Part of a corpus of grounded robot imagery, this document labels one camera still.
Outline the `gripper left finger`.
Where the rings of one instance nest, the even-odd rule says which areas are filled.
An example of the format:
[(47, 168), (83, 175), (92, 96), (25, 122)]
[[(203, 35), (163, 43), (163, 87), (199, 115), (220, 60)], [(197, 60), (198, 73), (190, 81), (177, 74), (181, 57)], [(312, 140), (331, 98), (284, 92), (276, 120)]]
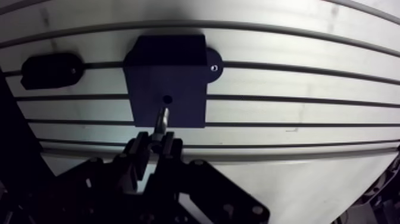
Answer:
[(105, 223), (112, 207), (137, 189), (149, 161), (149, 135), (131, 139), (112, 162), (99, 157), (62, 173), (37, 196), (38, 223)]

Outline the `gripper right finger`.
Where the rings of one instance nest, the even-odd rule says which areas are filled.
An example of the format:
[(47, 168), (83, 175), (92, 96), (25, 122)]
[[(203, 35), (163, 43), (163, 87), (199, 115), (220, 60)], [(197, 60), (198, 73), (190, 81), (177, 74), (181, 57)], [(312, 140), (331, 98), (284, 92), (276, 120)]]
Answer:
[(269, 209), (205, 160), (182, 161), (182, 140), (169, 132), (164, 142), (153, 142), (146, 132), (137, 136), (137, 150), (155, 149), (159, 155), (150, 175), (139, 223), (198, 223), (179, 203), (186, 194), (212, 223), (268, 223)]

